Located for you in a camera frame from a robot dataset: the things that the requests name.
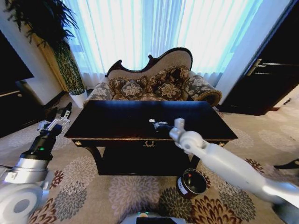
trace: black cup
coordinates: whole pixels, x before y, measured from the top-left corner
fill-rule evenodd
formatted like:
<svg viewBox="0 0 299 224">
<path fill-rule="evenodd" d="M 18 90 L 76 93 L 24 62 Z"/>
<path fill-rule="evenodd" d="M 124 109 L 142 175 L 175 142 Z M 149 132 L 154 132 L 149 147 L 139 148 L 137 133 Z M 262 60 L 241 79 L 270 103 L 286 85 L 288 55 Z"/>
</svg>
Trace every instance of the black cup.
<svg viewBox="0 0 299 224">
<path fill-rule="evenodd" d="M 205 192 L 206 180 L 199 171 L 189 168 L 177 179 L 177 189 L 184 198 L 192 199 Z"/>
</svg>

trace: white wall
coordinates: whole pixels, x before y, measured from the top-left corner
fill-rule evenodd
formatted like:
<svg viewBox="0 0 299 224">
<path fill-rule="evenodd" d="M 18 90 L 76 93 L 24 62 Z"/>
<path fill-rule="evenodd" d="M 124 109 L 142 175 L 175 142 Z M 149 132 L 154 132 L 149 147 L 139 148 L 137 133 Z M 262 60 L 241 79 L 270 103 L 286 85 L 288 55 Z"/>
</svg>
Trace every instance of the white wall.
<svg viewBox="0 0 299 224">
<path fill-rule="evenodd" d="M 19 32 L 17 24 L 12 22 L 12 20 L 7 20 L 10 13 L 4 12 L 4 9 L 5 3 L 2 0 L 0 1 L 0 29 L 34 75 L 34 78 L 27 79 L 26 82 L 33 95 L 36 96 L 37 101 L 41 105 L 45 105 L 60 93 L 62 89 L 36 44 L 29 43 L 28 38 L 25 36 L 26 31 L 24 28 Z"/>
<path fill-rule="evenodd" d="M 251 21 L 230 63 L 223 72 L 216 89 L 222 92 L 221 105 L 235 83 L 242 76 L 252 57 L 263 43 L 290 0 L 263 0 Z"/>
<path fill-rule="evenodd" d="M 283 97 L 274 107 L 281 107 L 289 98 L 299 95 L 299 85 Z"/>
</svg>

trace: floor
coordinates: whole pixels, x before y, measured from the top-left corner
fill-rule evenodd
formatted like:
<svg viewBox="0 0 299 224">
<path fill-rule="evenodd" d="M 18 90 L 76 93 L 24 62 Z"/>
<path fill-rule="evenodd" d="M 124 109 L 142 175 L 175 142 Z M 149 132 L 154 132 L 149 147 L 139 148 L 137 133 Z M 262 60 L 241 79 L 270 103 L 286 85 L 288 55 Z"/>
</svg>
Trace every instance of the floor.
<svg viewBox="0 0 299 224">
<path fill-rule="evenodd" d="M 58 107 L 70 101 L 65 95 Z M 80 111 L 73 107 L 72 121 Z M 296 171 L 278 171 L 272 166 L 299 158 L 299 98 L 260 117 L 221 112 L 219 115 L 239 137 L 229 142 L 226 149 L 264 176 L 299 185 Z M 0 139 L 0 164 L 14 165 L 37 136 L 37 126 Z M 49 169 L 55 172 L 55 179 L 50 196 L 43 209 L 31 215 L 30 224 L 116 224 L 139 210 L 183 217 L 189 223 L 283 223 L 269 203 L 231 186 L 201 164 L 198 170 L 205 176 L 208 190 L 187 200 L 175 189 L 176 177 L 98 176 L 89 152 L 62 136 L 52 154 Z"/>
</svg>

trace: green leaves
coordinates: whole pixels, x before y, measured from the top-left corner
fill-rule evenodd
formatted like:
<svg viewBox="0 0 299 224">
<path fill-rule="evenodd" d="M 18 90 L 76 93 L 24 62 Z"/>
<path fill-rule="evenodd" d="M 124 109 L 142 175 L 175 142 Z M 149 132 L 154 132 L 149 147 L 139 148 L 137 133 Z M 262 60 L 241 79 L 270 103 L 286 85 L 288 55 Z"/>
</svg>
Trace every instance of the green leaves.
<svg viewBox="0 0 299 224">
<path fill-rule="evenodd" d="M 30 43 L 36 34 L 42 39 L 38 46 L 49 44 L 52 47 L 71 95 L 83 93 L 80 72 L 64 40 L 74 36 L 67 27 L 78 28 L 73 12 L 61 0 L 5 0 L 5 6 L 5 11 L 11 13 L 8 20 L 13 19 L 20 31 L 22 24 L 30 27 L 26 35 Z"/>
</svg>

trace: curtain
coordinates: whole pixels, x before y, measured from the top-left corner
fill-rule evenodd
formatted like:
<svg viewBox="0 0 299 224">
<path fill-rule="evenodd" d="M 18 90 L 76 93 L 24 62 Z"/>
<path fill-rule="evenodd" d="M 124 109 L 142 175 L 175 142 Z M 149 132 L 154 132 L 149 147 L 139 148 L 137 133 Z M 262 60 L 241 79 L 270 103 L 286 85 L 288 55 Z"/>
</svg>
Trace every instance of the curtain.
<svg viewBox="0 0 299 224">
<path fill-rule="evenodd" d="M 174 47 L 216 86 L 263 0 L 64 0 L 79 29 L 70 40 L 83 80 L 93 88 L 119 59 L 140 70 L 148 55 Z"/>
</svg>

